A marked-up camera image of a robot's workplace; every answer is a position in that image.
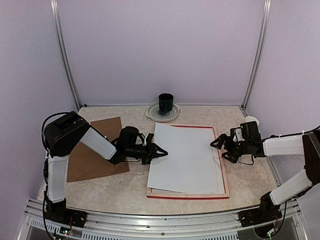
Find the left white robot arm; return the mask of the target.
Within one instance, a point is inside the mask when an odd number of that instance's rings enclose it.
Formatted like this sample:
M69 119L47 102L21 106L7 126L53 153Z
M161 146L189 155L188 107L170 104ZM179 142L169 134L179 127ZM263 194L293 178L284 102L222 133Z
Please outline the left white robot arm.
M136 127L126 126L113 141L74 111L58 112L47 117L41 127L42 145L46 151L44 193L49 210L57 221L70 218L70 211L61 203L65 198L67 160L78 143L100 155L113 165L124 163L126 158L140 160L149 165L153 159L166 157L168 152L153 142L154 134L143 135Z

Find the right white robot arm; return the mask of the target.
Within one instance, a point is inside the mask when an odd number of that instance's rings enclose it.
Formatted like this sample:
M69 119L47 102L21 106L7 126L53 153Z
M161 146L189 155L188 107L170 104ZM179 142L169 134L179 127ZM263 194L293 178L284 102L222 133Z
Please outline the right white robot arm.
M320 183L320 128L261 137L257 121L241 123L210 143L221 150L222 157L238 163L243 156L268 158L275 162L281 184L260 198L259 206L239 213L241 220L266 222L281 217L280 207L286 201L304 195Z

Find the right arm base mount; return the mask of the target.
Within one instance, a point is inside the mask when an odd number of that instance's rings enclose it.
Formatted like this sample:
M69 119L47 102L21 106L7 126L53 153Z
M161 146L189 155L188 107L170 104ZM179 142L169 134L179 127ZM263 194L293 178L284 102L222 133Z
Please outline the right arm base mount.
M244 227L272 222L254 229L255 234L261 239L271 239L277 234L278 221L282 218L280 205L274 205L270 193L266 193L260 199L259 207L240 211L238 214L240 224Z

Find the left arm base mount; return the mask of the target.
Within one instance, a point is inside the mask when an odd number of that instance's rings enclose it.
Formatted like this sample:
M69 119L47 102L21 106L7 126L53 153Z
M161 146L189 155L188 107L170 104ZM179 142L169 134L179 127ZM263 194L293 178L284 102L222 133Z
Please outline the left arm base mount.
M47 194L44 197L44 219L70 227L84 228L88 213L82 210L67 208L67 200L54 203Z

